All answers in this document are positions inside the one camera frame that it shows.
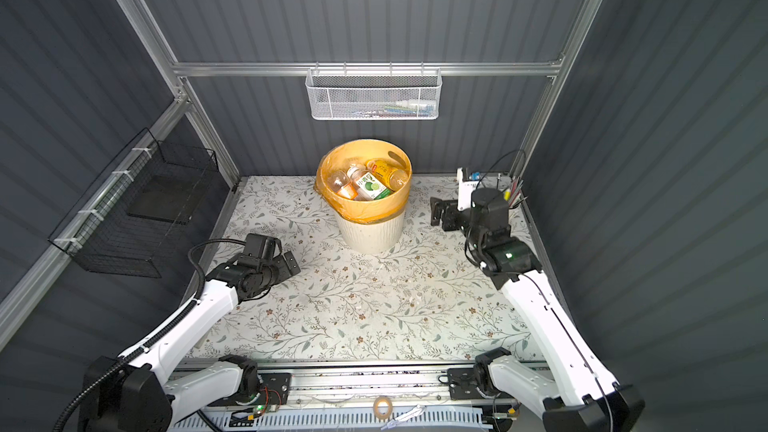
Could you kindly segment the yellow label bottle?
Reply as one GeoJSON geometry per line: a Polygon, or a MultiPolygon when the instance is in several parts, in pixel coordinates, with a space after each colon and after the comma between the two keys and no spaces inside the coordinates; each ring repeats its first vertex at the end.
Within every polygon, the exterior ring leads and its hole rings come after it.
{"type": "Polygon", "coordinates": [[[409,179],[409,175],[404,169],[384,159],[371,159],[366,163],[366,167],[392,191],[401,190],[409,179]]]}

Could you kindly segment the floral table mat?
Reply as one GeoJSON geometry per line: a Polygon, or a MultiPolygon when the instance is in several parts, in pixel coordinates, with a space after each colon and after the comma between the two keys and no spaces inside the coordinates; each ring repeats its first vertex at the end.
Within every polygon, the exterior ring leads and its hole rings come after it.
{"type": "Polygon", "coordinates": [[[311,177],[247,178],[213,262],[230,258],[238,240],[258,232],[279,238],[300,272],[219,320],[191,356],[471,360],[503,347],[521,361],[541,360],[519,313],[466,260],[462,234],[431,225],[430,199],[456,194],[452,177],[415,177],[399,241],[368,255],[345,243],[311,177]]]}

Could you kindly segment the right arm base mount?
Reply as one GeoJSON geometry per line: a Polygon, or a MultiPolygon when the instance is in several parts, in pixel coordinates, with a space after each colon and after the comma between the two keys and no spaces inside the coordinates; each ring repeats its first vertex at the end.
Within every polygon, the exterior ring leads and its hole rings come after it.
{"type": "Polygon", "coordinates": [[[512,400],[513,397],[493,388],[473,367],[449,368],[446,372],[449,396],[460,400],[512,400]]]}

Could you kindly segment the orange label crushed bottle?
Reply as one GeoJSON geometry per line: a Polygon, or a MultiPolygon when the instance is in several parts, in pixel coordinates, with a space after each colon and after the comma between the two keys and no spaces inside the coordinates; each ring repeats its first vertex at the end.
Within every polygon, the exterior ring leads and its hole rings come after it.
{"type": "Polygon", "coordinates": [[[356,184],[343,170],[332,172],[328,176],[327,184],[332,192],[344,199],[354,200],[358,196],[356,184]]]}

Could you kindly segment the white pen holder cup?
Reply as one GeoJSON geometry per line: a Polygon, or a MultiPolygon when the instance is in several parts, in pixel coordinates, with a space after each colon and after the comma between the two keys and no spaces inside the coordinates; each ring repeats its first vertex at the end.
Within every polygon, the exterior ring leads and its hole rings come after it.
{"type": "Polygon", "coordinates": [[[503,191],[503,198],[510,209],[518,207],[526,199],[523,185],[524,179],[522,177],[514,177],[510,185],[503,191]]]}

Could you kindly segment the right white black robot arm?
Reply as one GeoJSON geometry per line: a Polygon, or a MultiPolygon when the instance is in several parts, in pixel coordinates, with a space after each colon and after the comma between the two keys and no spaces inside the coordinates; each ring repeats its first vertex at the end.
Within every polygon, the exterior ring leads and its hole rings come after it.
{"type": "Polygon", "coordinates": [[[622,385],[567,315],[536,254],[513,236],[512,200],[521,188],[485,187],[480,175],[457,171],[458,197],[430,200],[431,223],[464,237],[466,259],[513,306],[540,347],[552,375],[523,365],[504,347],[476,357],[478,393],[508,395],[534,412],[548,431],[630,431],[645,408],[639,390],[622,385]]]}

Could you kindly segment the white tube in basket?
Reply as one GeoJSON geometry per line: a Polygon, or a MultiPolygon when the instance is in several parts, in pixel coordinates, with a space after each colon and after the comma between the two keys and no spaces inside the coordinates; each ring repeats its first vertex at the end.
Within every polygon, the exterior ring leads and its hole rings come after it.
{"type": "Polygon", "coordinates": [[[407,99],[396,101],[395,105],[400,108],[423,111],[426,113],[427,111],[434,110],[437,107],[438,102],[429,99],[407,99]]]}

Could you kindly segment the green label small bottle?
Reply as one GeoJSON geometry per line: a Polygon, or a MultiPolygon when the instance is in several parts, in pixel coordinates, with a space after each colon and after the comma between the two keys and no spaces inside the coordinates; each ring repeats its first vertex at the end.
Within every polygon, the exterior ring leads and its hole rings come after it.
{"type": "Polygon", "coordinates": [[[392,194],[392,190],[377,179],[366,167],[353,165],[348,169],[347,176],[356,187],[358,196],[362,200],[375,201],[392,194]]]}

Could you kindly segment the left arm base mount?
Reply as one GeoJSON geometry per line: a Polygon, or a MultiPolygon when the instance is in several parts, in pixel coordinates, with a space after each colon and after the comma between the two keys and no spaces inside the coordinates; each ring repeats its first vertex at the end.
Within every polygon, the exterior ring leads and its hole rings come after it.
{"type": "Polygon", "coordinates": [[[218,399],[209,407],[283,406],[287,403],[293,376],[290,373],[260,372],[251,383],[245,380],[234,395],[218,399]]]}

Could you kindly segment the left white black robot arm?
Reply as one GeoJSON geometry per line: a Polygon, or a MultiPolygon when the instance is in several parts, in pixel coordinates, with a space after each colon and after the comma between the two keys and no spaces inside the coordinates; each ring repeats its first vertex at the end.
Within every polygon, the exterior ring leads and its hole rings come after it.
{"type": "Polygon", "coordinates": [[[187,258],[196,290],[156,329],[115,358],[100,357],[87,369],[83,389],[53,425],[64,430],[72,416],[81,431],[166,431],[220,399],[258,406],[270,395],[258,364],[227,354],[181,379],[171,375],[182,359],[224,316],[244,302],[265,298],[272,288],[300,272],[294,254],[275,237],[250,233],[241,252],[206,272],[191,247],[187,258]]]}

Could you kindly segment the yellow bin liner bag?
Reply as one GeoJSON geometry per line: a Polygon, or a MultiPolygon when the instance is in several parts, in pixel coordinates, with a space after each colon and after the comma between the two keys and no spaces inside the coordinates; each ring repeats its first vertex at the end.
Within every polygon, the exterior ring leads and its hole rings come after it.
{"type": "Polygon", "coordinates": [[[314,188],[342,218],[368,225],[387,221],[404,211],[409,198],[411,177],[410,158],[401,148],[382,140],[359,139],[335,147],[320,160],[314,188]],[[347,199],[333,192],[330,186],[331,173],[362,159],[383,159],[402,169],[406,173],[405,184],[390,196],[373,201],[347,199]]]}

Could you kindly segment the cream ribbed waste bin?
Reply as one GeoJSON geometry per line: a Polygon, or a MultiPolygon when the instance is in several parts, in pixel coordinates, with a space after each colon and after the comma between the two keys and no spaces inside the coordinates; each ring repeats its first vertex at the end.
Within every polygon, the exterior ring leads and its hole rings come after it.
{"type": "Polygon", "coordinates": [[[344,219],[338,213],[335,219],[344,242],[363,254],[380,254],[393,248],[402,236],[405,211],[383,222],[359,224],[344,219]]]}

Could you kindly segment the masking tape roll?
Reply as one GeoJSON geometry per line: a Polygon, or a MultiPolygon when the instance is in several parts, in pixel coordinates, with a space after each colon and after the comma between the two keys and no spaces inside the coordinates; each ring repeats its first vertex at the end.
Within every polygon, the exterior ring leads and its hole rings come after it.
{"type": "Polygon", "coordinates": [[[389,421],[394,412],[391,399],[387,396],[379,396],[373,403],[373,414],[377,420],[389,421]]]}

